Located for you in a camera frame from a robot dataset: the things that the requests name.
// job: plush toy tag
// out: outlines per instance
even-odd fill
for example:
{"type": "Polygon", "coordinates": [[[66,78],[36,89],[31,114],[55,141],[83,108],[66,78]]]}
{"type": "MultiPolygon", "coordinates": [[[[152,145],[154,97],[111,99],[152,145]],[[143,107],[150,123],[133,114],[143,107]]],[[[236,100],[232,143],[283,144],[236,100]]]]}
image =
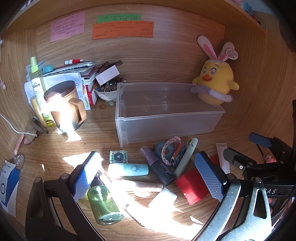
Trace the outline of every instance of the plush toy tag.
{"type": "Polygon", "coordinates": [[[226,49],[226,56],[232,60],[236,60],[239,57],[239,54],[234,49],[226,49]]]}

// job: bolt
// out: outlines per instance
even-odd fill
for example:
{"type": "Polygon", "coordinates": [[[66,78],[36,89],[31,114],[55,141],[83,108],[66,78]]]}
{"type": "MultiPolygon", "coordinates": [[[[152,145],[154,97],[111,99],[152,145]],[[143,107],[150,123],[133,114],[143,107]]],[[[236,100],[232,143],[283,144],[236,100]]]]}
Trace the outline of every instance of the bolt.
{"type": "Polygon", "coordinates": [[[69,177],[69,174],[68,173],[64,173],[63,175],[61,175],[61,178],[63,180],[66,180],[68,177],[69,177]]]}
{"type": "Polygon", "coordinates": [[[256,177],[256,178],[255,178],[255,182],[257,182],[257,183],[261,183],[261,182],[262,182],[262,180],[261,180],[261,178],[259,178],[259,177],[256,177]]]}
{"type": "Polygon", "coordinates": [[[35,183],[39,183],[41,181],[41,177],[35,178],[35,183]]]}
{"type": "Polygon", "coordinates": [[[235,179],[235,175],[233,175],[232,173],[228,173],[228,174],[227,174],[227,178],[228,178],[229,180],[233,180],[233,179],[235,179]]]}

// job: purple cap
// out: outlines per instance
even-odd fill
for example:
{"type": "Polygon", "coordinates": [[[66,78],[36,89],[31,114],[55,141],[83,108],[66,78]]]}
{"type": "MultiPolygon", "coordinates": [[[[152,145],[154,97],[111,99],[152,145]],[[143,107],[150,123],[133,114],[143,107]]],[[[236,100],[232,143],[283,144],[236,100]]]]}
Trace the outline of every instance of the purple cap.
{"type": "Polygon", "coordinates": [[[145,158],[149,166],[152,166],[156,161],[159,160],[159,158],[147,146],[142,146],[140,153],[145,158]]]}

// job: blue gripper pad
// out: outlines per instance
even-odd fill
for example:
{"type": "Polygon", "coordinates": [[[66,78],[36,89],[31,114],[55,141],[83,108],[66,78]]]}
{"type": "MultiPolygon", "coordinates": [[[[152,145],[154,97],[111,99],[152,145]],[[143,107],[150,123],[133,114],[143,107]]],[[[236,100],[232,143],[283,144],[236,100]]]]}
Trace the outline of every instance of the blue gripper pad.
{"type": "Polygon", "coordinates": [[[270,148],[272,146],[270,139],[254,132],[249,134],[249,141],[258,144],[264,148],[270,148]]]}
{"type": "Polygon", "coordinates": [[[84,169],[73,183],[72,195],[76,202],[85,196],[85,193],[87,192],[101,165],[101,155],[95,151],[91,152],[82,165],[84,166],[84,169]]]}
{"type": "Polygon", "coordinates": [[[223,170],[212,163],[208,155],[201,151],[195,155],[194,163],[198,172],[202,176],[207,188],[213,198],[222,201],[225,194],[225,184],[227,179],[223,170]]]}

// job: pink sticky note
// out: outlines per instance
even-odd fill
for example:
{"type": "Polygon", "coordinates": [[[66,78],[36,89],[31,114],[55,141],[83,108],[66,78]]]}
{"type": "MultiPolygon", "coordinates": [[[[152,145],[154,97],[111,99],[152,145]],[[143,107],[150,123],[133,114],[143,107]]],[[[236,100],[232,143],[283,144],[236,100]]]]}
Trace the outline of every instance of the pink sticky note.
{"type": "Polygon", "coordinates": [[[75,13],[51,24],[50,42],[84,33],[85,12],[75,13]]]}

